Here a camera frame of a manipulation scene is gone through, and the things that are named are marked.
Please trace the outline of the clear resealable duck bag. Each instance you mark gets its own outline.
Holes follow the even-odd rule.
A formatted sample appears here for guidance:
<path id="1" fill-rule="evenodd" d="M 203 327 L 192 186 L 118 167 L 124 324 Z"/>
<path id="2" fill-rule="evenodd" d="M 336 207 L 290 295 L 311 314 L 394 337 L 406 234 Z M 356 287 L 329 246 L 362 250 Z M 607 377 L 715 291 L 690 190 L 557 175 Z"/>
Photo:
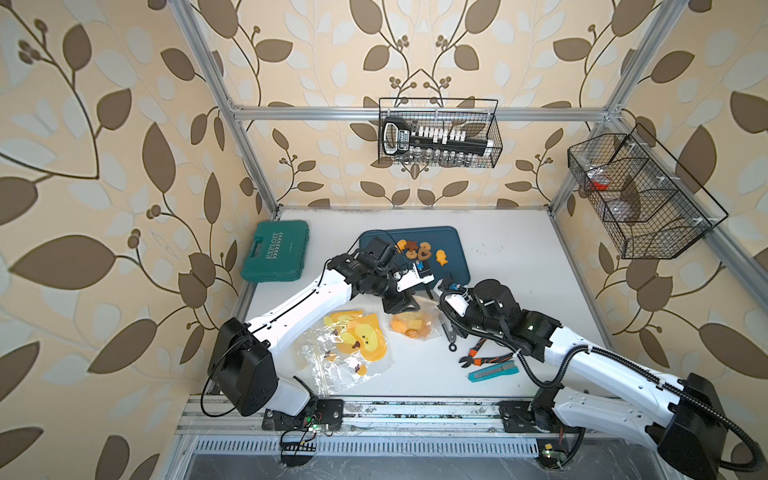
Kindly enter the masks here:
<path id="1" fill-rule="evenodd" d="M 439 338 L 443 334 L 440 310 L 435 301 L 417 297 L 419 309 L 392 315 L 389 329 L 401 336 L 414 340 L 427 341 Z"/>

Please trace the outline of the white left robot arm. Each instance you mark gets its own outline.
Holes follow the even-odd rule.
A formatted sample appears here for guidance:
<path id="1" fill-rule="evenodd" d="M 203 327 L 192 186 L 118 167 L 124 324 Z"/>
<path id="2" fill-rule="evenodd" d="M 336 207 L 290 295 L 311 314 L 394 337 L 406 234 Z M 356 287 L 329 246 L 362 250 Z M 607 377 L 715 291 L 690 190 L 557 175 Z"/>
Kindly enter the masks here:
<path id="1" fill-rule="evenodd" d="M 322 317 L 358 295 L 379 298 L 387 314 L 417 311 L 413 288 L 435 277 L 426 260 L 398 266 L 399 254 L 396 244 L 376 237 L 327 260 L 312 283 L 267 313 L 245 322 L 228 320 L 214 342 L 206 383 L 242 416 L 263 408 L 301 415 L 312 394 L 299 381 L 280 377 L 274 360 Z"/>

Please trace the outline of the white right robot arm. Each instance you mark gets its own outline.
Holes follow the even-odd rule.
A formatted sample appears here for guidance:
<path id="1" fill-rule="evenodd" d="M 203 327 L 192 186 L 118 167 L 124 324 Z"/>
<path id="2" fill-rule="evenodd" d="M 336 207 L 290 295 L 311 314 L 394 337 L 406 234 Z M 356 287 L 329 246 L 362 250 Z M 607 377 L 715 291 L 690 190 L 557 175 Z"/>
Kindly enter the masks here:
<path id="1" fill-rule="evenodd" d="M 722 470 L 727 417 L 714 385 L 639 365 L 558 320 L 519 306 L 508 287 L 439 282 L 439 308 L 463 336 L 510 349 L 538 387 L 542 426 L 598 430 L 646 446 L 691 479 Z"/>

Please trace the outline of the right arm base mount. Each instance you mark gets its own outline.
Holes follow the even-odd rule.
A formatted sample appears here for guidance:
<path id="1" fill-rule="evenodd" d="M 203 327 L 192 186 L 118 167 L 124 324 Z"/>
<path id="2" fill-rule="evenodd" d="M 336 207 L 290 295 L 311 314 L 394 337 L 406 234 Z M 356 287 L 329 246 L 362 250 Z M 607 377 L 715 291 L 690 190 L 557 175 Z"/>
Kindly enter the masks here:
<path id="1" fill-rule="evenodd" d="M 556 436 L 554 442 L 538 440 L 536 462 L 545 471 L 563 471 L 583 445 L 587 430 L 561 421 L 554 412 L 555 397 L 564 390 L 539 389 L 529 400 L 503 400 L 498 403 L 505 433 L 541 433 Z"/>

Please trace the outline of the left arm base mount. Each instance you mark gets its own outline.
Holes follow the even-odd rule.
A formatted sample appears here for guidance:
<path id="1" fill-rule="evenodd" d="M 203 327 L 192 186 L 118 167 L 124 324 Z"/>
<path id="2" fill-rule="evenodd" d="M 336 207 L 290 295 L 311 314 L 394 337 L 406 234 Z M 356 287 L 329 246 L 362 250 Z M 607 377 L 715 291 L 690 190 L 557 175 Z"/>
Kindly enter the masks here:
<path id="1" fill-rule="evenodd" d="M 308 404 L 296 416 L 266 409 L 262 429 L 279 432 L 280 463 L 287 467 L 306 465 L 317 452 L 316 440 L 330 437 L 341 429 L 345 403 L 341 399 L 310 395 Z"/>

